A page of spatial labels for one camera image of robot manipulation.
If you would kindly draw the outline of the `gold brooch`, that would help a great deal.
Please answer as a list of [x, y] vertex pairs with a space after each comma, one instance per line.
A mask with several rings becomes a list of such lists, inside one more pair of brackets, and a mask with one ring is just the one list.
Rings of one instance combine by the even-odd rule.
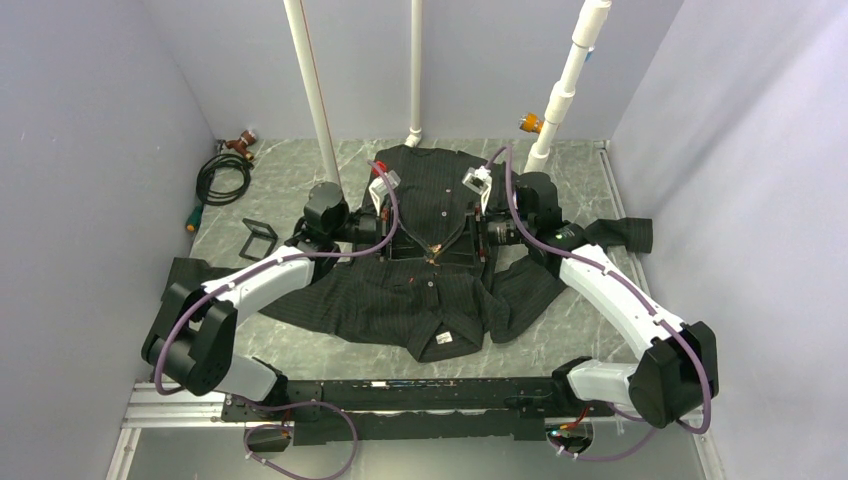
[[439, 266], [440, 265], [439, 257], [441, 255], [441, 252], [442, 252], [442, 245], [441, 244], [430, 245], [428, 247], [428, 253], [427, 253], [426, 261], [433, 266]]

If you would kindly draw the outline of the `dark pinstriped shirt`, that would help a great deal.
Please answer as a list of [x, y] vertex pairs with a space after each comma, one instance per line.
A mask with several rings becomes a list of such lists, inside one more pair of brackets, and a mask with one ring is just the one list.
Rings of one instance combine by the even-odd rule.
[[[484, 264], [464, 253], [465, 214], [479, 197], [461, 179], [481, 158], [403, 145], [376, 157], [400, 177], [399, 224], [414, 241], [414, 257], [348, 261], [264, 308], [265, 316], [349, 342], [403, 347], [433, 362], [477, 352], [485, 339], [515, 339], [564, 291], [530, 254], [497, 271], [498, 250]], [[436, 244], [439, 266], [426, 261]]]

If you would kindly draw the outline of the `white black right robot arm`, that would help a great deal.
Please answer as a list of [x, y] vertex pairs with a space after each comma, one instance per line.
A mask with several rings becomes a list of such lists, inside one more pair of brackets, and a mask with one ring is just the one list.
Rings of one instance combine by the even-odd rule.
[[471, 167], [462, 178], [479, 196], [475, 214], [492, 246], [523, 243], [532, 259], [578, 292], [623, 337], [633, 363], [572, 360], [554, 374], [551, 401], [574, 415], [589, 402], [624, 408], [655, 428], [672, 423], [703, 434], [719, 390], [716, 337], [703, 322], [687, 323], [662, 307], [607, 256], [609, 246], [637, 253], [653, 245], [648, 219], [596, 221], [581, 227], [564, 220], [557, 189], [541, 172], [505, 180], [506, 207], [492, 207], [494, 172]]

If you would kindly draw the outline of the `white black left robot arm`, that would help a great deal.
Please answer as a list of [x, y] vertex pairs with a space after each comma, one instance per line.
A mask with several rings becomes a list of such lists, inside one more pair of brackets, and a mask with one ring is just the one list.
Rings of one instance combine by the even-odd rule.
[[336, 269], [343, 258], [356, 260], [384, 252], [399, 226], [399, 178], [380, 174], [368, 187], [386, 218], [373, 227], [350, 231], [343, 196], [335, 183], [313, 189], [304, 222], [292, 238], [266, 257], [221, 278], [192, 285], [174, 282], [141, 348], [161, 395], [187, 391], [197, 396], [220, 392], [246, 399], [264, 420], [287, 406], [287, 377], [272, 365], [234, 351], [238, 325], [285, 295], [307, 291]]

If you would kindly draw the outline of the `white pole middle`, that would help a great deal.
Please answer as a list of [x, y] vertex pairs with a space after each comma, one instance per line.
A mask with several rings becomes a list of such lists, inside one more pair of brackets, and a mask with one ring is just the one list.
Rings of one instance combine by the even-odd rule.
[[422, 0], [410, 1], [410, 125], [405, 145], [416, 147], [422, 140]]

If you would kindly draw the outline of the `orange cylindrical fitting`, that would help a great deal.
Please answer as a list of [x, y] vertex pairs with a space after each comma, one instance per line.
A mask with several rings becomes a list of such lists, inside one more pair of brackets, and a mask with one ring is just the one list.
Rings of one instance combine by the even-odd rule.
[[540, 134], [544, 126], [544, 119], [532, 112], [523, 115], [519, 121], [519, 129], [527, 133]]

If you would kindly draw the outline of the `white pole left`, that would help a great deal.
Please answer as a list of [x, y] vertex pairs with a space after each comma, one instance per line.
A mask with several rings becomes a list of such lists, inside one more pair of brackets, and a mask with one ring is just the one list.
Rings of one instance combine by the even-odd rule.
[[296, 0], [284, 0], [283, 4], [326, 178], [340, 185], [340, 172], [326, 115], [304, 3]]

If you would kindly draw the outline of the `brown pipe fitting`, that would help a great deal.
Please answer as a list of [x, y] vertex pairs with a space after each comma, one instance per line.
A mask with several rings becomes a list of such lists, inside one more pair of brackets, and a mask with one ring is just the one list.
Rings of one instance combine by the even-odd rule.
[[258, 137], [253, 130], [246, 129], [233, 140], [223, 142], [223, 151], [225, 153], [233, 153], [241, 156], [248, 163], [252, 163], [255, 159], [255, 154], [250, 148], [257, 142]]

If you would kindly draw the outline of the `white jointed pole right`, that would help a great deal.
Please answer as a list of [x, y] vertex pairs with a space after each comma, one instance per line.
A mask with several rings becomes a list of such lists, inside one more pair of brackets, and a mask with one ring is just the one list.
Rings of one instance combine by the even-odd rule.
[[561, 77], [551, 89], [544, 114], [539, 116], [544, 119], [544, 126], [531, 146], [524, 172], [541, 171], [547, 163], [551, 144], [573, 102], [580, 73], [594, 50], [611, 6], [611, 1], [586, 0], [583, 3]]

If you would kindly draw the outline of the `black square frame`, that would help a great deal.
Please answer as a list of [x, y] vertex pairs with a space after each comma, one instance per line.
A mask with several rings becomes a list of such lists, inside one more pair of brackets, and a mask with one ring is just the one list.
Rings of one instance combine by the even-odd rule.
[[241, 259], [258, 262], [271, 255], [279, 240], [273, 227], [268, 223], [250, 218], [243, 218], [242, 223], [248, 229], [249, 235], [238, 256]]

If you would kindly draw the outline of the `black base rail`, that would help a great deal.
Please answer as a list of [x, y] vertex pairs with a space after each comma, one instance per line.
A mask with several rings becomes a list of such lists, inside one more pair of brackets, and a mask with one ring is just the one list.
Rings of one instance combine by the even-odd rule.
[[509, 437], [545, 439], [550, 427], [607, 417], [602, 403], [579, 400], [550, 377], [394, 380], [291, 380], [295, 408], [259, 411], [227, 396], [226, 423], [283, 421], [296, 446], [350, 439]]

